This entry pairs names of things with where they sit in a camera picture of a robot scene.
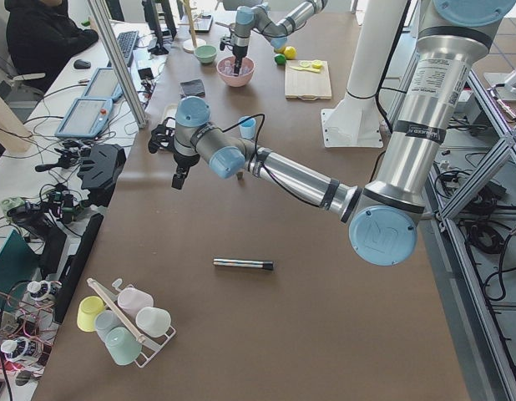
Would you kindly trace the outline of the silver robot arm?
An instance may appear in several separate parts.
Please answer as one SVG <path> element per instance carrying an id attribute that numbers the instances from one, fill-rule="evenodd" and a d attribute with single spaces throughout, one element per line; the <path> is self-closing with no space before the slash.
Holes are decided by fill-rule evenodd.
<path id="1" fill-rule="evenodd" d="M 427 1 L 422 8 L 419 60 L 375 179 L 350 187 L 297 164 L 255 140 L 229 136 L 196 96 L 182 98 L 170 139 L 181 188 L 200 160 L 221 178 L 247 170 L 298 200 L 337 213 L 349 225 L 356 254 L 391 266 L 412 254 L 423 214 L 421 191 L 473 64 L 485 57 L 511 1 Z"/>
<path id="2" fill-rule="evenodd" d="M 281 48 L 287 42 L 287 37 L 300 29 L 306 21 L 320 13 L 327 5 L 327 0 L 304 1 L 278 23 L 270 19 L 266 3 L 254 7 L 239 6 L 235 21 L 231 24 L 230 35 L 220 40 L 220 50 L 228 47 L 235 56 L 232 74 L 238 76 L 243 59 L 247 56 L 250 34 L 256 30 L 273 48 Z"/>

